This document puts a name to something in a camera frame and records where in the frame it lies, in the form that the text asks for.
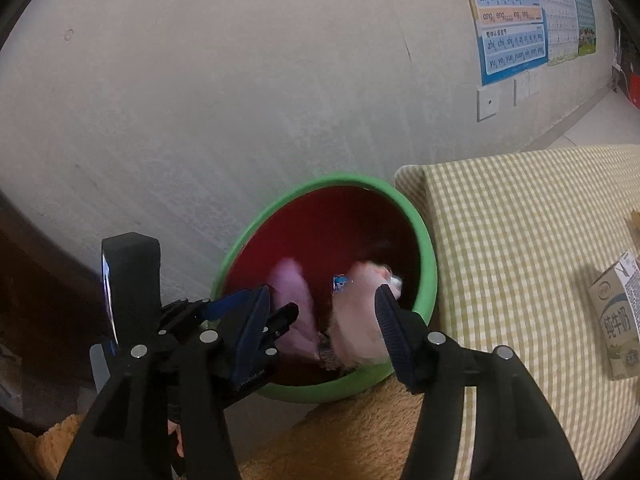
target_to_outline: orange plush fabric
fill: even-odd
[[[394,376],[350,399],[324,404],[240,465],[243,480],[396,480],[414,437],[422,396]],[[53,479],[78,432],[72,415],[43,436],[12,430],[16,440]]]
[[[20,430],[11,430],[11,433],[31,464],[45,478],[54,479],[76,437],[82,419],[80,415],[70,415],[40,437]]]

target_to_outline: blue poster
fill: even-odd
[[[548,61],[541,0],[469,0],[476,20],[482,84]]]

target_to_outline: yellow checkered fabric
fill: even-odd
[[[640,147],[405,166],[396,187],[430,229],[444,331],[468,348],[511,346],[558,416],[584,479],[595,479],[640,413],[638,380],[611,380],[588,295],[623,251],[638,252],[630,212],[640,209]],[[470,471],[474,397],[466,396],[460,479]]]

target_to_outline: light switch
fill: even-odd
[[[530,95],[529,70],[513,78],[513,106],[517,106]]]
[[[529,76],[529,95],[540,92],[540,71],[532,70]]]
[[[478,122],[498,113],[500,104],[500,87],[498,85],[483,86],[478,89]]]

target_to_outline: green bowl rim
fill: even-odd
[[[270,206],[264,209],[249,225],[249,227],[236,240],[227,252],[220,271],[211,289],[211,297],[218,298],[222,294],[222,287],[225,283],[233,262],[238,257],[242,248],[251,239],[258,228],[278,209],[298,197],[329,186],[361,186],[366,189],[378,192],[392,200],[404,213],[406,218],[414,228],[420,252],[420,282],[418,293],[415,298],[414,312],[422,316],[425,322],[429,322],[436,300],[438,287],[438,275],[436,270],[436,258],[429,232],[424,225],[420,213],[409,202],[407,197],[400,193],[391,184],[382,179],[352,173],[331,173],[315,180],[305,182],[295,187],[288,193],[279,197]],[[331,400],[343,399],[360,393],[371,386],[379,383],[393,372],[391,363],[373,365],[359,368],[352,373],[339,379],[321,384],[311,384],[309,386],[283,386],[282,384],[269,383],[263,386],[258,392],[269,399],[283,400],[285,402],[296,402],[300,404],[319,404]]]

